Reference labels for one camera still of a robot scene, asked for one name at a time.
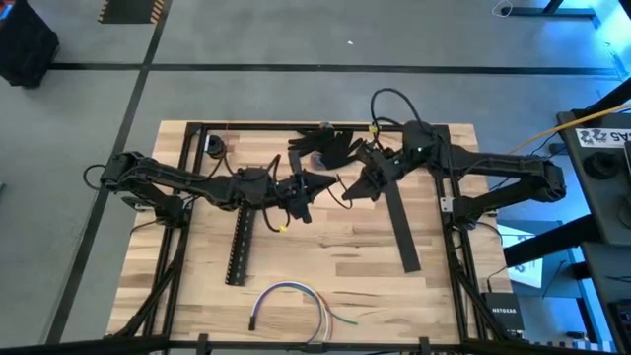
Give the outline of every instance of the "black glove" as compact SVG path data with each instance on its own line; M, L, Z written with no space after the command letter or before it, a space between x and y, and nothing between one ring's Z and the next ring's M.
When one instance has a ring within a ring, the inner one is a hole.
M319 160L329 169L337 169L347 166L357 160L356 155L350 155L362 144L359 138L351 144L353 131L342 131L335 135L333 141L322 151Z
M319 152L318 165L327 170L344 167L355 161L354 155L349 156L362 143L357 139L353 144L353 131L335 132L330 124L323 124L317 130L298 130L303 138L290 139L289 150L298 150L301 157L311 152Z
M298 129L297 131L303 135L303 137L290 139L289 150L297 150L301 157L313 151L322 152L324 147L331 144L335 138L335 130L330 124L323 124L321 128L317 130Z

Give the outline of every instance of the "wooden table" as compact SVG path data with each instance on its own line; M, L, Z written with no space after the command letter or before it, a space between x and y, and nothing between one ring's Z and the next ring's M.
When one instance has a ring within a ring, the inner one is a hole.
M185 126L185 121L162 122L153 152L155 159L176 166ZM472 125L451 124L450 131L455 144L477 150ZM267 166L281 153L278 178L289 175L287 140L297 137L297 133L235 130L213 133L229 141L228 158L234 169ZM355 133L355 137L368 138L368 135L368 132ZM382 133L381 140L393 149L400 147L400 133ZM207 155L203 159L201 172L208 174L215 161ZM309 168L308 157L304 158L303 166ZM339 173L350 185L361 168L362 164L355 162L324 174ZM217 174L226 173L222 167ZM331 342L409 344L418 342L419 336L427 336L433 344L459 343L434 180L425 170L417 170L398 185L421 259L421 271L403 272L384 198L375 203L370 199L356 200L354 208L347 211L324 192L310 205L314 221L306 225L294 220L285 233L270 232L259 212L244 287L224 283L237 213L224 212L198 200L172 339L196 340L199 333L208 333L210 339L224 341L305 341L316 329L316 304L292 289L279 289L266 298L258 314L256 331L247 330L257 295L272 283L296 280L319 291L334 312L359 323L337 321ZM485 177L477 176L463 178L460 186L462 194L470 196L488 189ZM337 184L332 191L340 196L342 188ZM277 208L269 209L269 217L272 225L285 221L285 213ZM154 218L153 212L139 213L136 224ZM490 217L482 220L495 224ZM153 225L132 236L108 332L123 327L149 294L162 233L163 227ZM502 247L498 236L483 226L470 233L470 240L478 282L484 290L486 277L505 266ZM506 271L491 280L494 291L511 291ZM161 328L164 299L156 329ZM471 309L470 301L465 304ZM468 322L473 324L472 314L468 315Z

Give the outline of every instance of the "yellow cable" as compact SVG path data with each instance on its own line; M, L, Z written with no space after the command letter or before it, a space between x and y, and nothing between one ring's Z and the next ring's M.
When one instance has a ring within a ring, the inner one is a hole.
M588 116L585 116L583 118L579 118L579 119L574 120L572 122L564 123L564 124L561 124L561 125L556 126L554 128L550 128L550 129L548 129L548 130L546 130L544 132L541 132L541 133L535 135L534 137L528 139L526 142L524 142L524 143L520 144L519 146L517 146L516 148L512 149L508 154L514 154L515 152L519 151L520 149L522 149L526 145L530 144L531 142L533 142L533 141L535 141L535 140L537 140L537 139L539 139L539 138L541 138L541 137L543 137L545 135L548 135L550 133L556 133L556 132L558 132L560 130L563 130L563 129L566 129L566 128L570 128L570 127L574 127L577 124L581 124L583 122L587 122L589 120L596 119L596 118L602 117L602 116L604 116L606 114L614 113L614 112L616 112L618 110L626 109L626 108L631 108L631 105L616 106L616 107L613 107L613 108L610 108L610 109L606 109L606 110L603 110L603 111L600 111L600 112L596 112L596 113L590 114Z

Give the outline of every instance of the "concrete floor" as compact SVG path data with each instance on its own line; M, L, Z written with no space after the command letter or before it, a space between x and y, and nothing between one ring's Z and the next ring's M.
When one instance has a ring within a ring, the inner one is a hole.
M514 1L516 5L531 2ZM97 23L94 0L30 0L57 31L58 62L140 63L154 27ZM589 21L500 19L494 1L173 0L157 63L379 64L613 68ZM51 71L40 89L0 83L0 347L41 342L94 194L81 172L105 162L137 71ZM150 72L125 149L149 154L164 119L364 120L370 94L395 87L431 122L474 123L480 148L504 152L584 107L619 78L387 73ZM410 118L384 96L379 112ZM569 195L505 219L586 212L569 161ZM108 200L64 340L103 336L134 213Z

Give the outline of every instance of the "green wire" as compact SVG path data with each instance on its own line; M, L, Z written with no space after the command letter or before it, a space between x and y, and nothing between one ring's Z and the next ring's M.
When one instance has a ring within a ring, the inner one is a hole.
M353 325L359 325L356 321L352 321L352 320L344 319L344 318L342 318L342 317L340 317L340 316L336 315L336 314L335 314L335 313L333 313L333 312L330 312L330 313L331 313L331 315L332 315L335 319L337 319L337 320L341 320L341 321L343 321L343 322L347 322L347 323L349 323L349 324L353 324Z

